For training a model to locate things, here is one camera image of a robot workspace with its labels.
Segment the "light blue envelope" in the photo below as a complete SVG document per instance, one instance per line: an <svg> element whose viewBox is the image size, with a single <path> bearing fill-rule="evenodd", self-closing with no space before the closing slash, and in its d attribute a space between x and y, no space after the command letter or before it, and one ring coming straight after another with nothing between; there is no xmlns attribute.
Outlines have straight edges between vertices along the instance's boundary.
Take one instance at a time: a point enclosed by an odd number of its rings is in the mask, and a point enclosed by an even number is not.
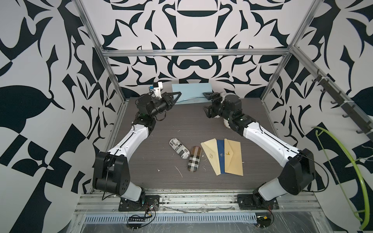
<svg viewBox="0 0 373 233"><path fill-rule="evenodd" d="M207 103L209 100L203 93L211 93L212 86L209 83L185 83L172 84L173 92L181 92L176 104Z"/></svg>

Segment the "tan envelope gold emblem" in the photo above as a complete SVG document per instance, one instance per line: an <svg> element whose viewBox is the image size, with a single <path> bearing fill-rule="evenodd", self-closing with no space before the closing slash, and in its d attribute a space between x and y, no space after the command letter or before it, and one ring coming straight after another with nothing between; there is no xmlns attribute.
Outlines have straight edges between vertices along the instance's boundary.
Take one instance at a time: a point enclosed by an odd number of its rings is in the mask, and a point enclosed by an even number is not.
<svg viewBox="0 0 373 233"><path fill-rule="evenodd" d="M224 172L243 176L241 143L224 140Z"/></svg>

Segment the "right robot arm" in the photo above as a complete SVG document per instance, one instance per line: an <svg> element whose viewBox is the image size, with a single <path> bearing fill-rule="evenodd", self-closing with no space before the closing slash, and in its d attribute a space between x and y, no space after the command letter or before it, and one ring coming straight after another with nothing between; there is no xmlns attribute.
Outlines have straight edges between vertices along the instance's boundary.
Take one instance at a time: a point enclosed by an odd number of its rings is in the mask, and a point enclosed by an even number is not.
<svg viewBox="0 0 373 233"><path fill-rule="evenodd" d="M222 117L229 128L252 141L271 155L283 168L281 174L253 192L256 205L260 205L284 194L298 195L315 178L315 161L311 151L300 150L282 141L251 116L242 111L242 102L236 95L222 97L220 93L204 93L212 104L204 107L208 118Z"/></svg>

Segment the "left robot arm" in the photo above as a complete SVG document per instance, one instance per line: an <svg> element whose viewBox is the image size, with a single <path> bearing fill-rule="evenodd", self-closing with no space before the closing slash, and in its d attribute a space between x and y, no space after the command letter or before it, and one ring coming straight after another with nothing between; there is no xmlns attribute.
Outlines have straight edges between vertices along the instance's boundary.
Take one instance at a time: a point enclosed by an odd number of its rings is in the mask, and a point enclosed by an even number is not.
<svg viewBox="0 0 373 233"><path fill-rule="evenodd" d="M124 199L138 202L143 189L131 182L128 162L139 145L151 134L156 116L171 110L181 92L163 93L159 97L144 94L136 101L138 112L127 135L107 152L95 157L92 186L96 190L115 194Z"/></svg>

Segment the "dark blue envelope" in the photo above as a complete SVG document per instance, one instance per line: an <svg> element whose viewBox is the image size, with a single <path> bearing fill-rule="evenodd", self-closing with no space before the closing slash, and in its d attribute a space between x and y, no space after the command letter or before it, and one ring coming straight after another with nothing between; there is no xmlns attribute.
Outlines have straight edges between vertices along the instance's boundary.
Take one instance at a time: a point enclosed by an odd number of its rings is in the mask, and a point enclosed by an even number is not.
<svg viewBox="0 0 373 233"><path fill-rule="evenodd" d="M217 140L217 148L219 154L219 165L220 165L220 173L225 173L225 158L224 158L224 141Z"/></svg>

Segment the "cream envelope left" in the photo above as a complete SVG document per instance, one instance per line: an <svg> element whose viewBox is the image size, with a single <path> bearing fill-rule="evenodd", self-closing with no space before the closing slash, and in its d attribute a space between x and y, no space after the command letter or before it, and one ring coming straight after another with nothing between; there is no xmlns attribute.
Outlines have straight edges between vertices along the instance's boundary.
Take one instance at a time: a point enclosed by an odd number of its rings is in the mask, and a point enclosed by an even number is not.
<svg viewBox="0 0 373 233"><path fill-rule="evenodd" d="M220 171L220 162L219 162L219 154L218 154L218 147L217 147L217 140L211 139L206 142L202 142L201 146L215 172L218 176L221 174Z"/></svg>

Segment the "white plush bear pink shirt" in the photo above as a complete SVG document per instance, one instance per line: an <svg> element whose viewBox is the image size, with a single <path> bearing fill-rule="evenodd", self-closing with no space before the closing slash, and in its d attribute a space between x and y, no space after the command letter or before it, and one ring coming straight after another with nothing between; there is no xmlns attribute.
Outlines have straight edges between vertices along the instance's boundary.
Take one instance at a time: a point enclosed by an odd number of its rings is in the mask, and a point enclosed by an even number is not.
<svg viewBox="0 0 373 233"><path fill-rule="evenodd" d="M225 98L229 95L234 95L233 93L226 93L226 92L220 92L220 96L222 97L222 100L221 100L221 103L223 103L223 101L225 100ZM227 129L230 129L230 126L229 126L229 123L228 123L228 120L226 119L223 119L223 124L224 126L227 128Z"/></svg>

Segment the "white black patterned glasses case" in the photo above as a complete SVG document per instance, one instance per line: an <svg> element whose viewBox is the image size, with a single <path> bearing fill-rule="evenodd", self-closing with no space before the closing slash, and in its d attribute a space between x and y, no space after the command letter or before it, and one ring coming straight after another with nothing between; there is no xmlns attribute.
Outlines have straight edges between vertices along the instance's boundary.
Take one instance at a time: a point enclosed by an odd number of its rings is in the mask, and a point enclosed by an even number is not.
<svg viewBox="0 0 373 233"><path fill-rule="evenodd" d="M169 145L182 159L189 158L189 150L177 138L172 138L169 141Z"/></svg>

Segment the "brown plaid glasses case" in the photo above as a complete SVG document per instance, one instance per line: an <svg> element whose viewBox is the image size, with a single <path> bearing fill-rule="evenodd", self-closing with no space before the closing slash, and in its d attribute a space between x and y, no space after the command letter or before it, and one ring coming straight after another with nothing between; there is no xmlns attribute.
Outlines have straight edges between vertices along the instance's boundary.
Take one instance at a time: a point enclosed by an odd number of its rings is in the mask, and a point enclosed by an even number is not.
<svg viewBox="0 0 373 233"><path fill-rule="evenodd" d="M190 155L189 155L189 162L187 165L187 169L190 172L196 172L198 170L201 154L202 154L201 147L194 146L192 148Z"/></svg>

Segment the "right black connector board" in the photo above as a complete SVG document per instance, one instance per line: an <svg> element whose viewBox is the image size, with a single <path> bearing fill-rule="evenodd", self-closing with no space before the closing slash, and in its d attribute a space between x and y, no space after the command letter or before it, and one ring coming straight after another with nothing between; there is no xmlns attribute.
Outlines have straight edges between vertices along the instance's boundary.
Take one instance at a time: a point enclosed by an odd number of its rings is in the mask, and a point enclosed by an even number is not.
<svg viewBox="0 0 373 233"><path fill-rule="evenodd" d="M257 216L255 226L260 229L267 229L273 223L273 220L268 216Z"/></svg>

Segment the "black connector board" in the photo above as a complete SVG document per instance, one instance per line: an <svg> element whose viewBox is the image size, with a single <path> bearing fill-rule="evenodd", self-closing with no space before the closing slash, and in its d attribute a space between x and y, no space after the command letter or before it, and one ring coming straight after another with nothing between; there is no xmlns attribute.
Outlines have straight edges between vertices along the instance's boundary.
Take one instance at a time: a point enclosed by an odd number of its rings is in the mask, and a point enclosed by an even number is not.
<svg viewBox="0 0 373 233"><path fill-rule="evenodd" d="M152 215L132 215L127 219L126 226L131 230L137 230L147 226L153 220Z"/></svg>
<svg viewBox="0 0 373 233"><path fill-rule="evenodd" d="M257 216L255 226L260 229L267 229L273 223L273 220L268 216Z"/></svg>

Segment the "left black connector board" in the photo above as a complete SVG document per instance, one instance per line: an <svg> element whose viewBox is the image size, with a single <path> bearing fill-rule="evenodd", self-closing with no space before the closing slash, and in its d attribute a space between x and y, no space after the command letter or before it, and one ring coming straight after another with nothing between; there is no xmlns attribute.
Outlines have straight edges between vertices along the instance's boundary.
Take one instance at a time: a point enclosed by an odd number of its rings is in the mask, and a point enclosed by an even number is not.
<svg viewBox="0 0 373 233"><path fill-rule="evenodd" d="M131 230L137 230L147 226L153 220L152 215L132 215L127 219L126 226Z"/></svg>

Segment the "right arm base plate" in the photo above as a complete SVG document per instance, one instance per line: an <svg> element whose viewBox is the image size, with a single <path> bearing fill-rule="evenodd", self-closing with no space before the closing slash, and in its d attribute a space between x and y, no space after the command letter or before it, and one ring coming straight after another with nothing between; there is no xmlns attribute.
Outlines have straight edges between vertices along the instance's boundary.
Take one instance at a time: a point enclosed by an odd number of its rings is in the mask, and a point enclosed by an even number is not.
<svg viewBox="0 0 373 233"><path fill-rule="evenodd" d="M277 199L266 201L258 194L238 194L237 203L240 210L277 210Z"/></svg>

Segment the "black hook rail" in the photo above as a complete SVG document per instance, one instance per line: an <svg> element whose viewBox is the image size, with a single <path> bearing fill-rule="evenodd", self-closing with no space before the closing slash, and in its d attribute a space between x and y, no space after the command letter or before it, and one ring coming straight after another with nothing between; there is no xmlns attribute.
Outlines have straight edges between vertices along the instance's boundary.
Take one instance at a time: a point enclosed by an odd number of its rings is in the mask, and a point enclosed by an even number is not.
<svg viewBox="0 0 373 233"><path fill-rule="evenodd" d="M318 83L322 87L321 92L332 98L332 105L340 107L345 112L343 118L350 118L355 123L358 127L357 134L364 134L372 141L373 120L330 77L325 76L320 69L317 69L316 74L312 82Z"/></svg>

